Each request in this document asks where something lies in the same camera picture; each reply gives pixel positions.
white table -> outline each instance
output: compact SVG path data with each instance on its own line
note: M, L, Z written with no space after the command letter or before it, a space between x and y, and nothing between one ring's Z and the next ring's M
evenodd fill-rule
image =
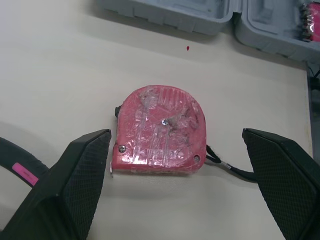
M49 167L69 142L104 128L113 133L110 159L114 108L153 84L197 99L207 142L235 167L252 169L245 127L312 154L304 65L242 46L230 33L191 35L104 12L91 0L4 0L0 32L0 136ZM29 190L0 169L0 228ZM190 177L106 173L89 239L284 238L256 184L204 165Z

tool case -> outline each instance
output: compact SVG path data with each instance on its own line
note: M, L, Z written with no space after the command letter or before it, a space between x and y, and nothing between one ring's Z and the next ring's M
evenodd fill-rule
M320 64L320 42L300 39L305 0L98 0L105 9L186 32L216 35L233 22L244 45Z

black cord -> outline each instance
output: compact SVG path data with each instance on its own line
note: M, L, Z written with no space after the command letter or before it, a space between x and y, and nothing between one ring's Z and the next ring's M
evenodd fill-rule
M224 165L226 168L228 168L230 171L234 172L238 176L246 180L249 180L251 182L255 182L255 183L257 182L256 175L254 172L240 170L234 166L231 166L229 163L222 161L220 157L218 157L215 154L215 152L212 150L212 148L208 145L206 146L206 152L208 153L206 158L212 161L213 163Z
M312 76L315 77L314 71L311 69L311 67L308 66L308 68L310 69Z
M317 77L319 76L319 74L320 74L320 69L319 69L319 71L317 71L316 74L313 75L313 76L314 76L315 78L317 78Z

black handle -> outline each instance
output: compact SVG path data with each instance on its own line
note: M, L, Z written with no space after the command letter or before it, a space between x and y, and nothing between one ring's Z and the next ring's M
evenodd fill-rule
M49 168L28 151L0 137L0 166L33 187Z
M251 182L257 182L257 179L256 179L256 175L254 172L248 172L248 171L243 171L243 170L240 170L234 166L231 166L230 170L232 172L234 172L235 174L243 177L244 179L247 179Z

metal screw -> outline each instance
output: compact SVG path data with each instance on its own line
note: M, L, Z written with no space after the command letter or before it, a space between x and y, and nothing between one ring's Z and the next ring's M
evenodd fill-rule
M198 163L198 162L200 162L200 156L199 155L195 155L194 157L193 157L193 160L196 162L196 163Z
M162 125L168 125L168 124L169 124L169 122L168 122L167 119L163 119L163 120L162 120Z
M118 147L118 151L119 151L120 153L124 153L124 152L126 151L126 146L125 146L125 145L120 145L120 146Z

